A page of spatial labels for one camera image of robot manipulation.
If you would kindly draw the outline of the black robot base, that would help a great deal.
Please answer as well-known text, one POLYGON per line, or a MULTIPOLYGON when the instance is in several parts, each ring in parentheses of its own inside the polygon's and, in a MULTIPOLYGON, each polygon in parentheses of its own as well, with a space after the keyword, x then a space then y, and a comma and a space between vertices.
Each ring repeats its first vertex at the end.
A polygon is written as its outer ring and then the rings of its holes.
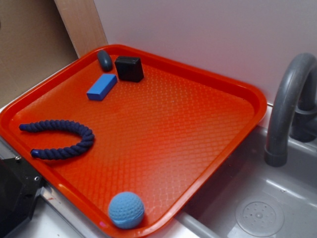
POLYGON ((0 236, 10 237, 29 223, 43 186, 43 178, 22 157, 0 161, 0 236))

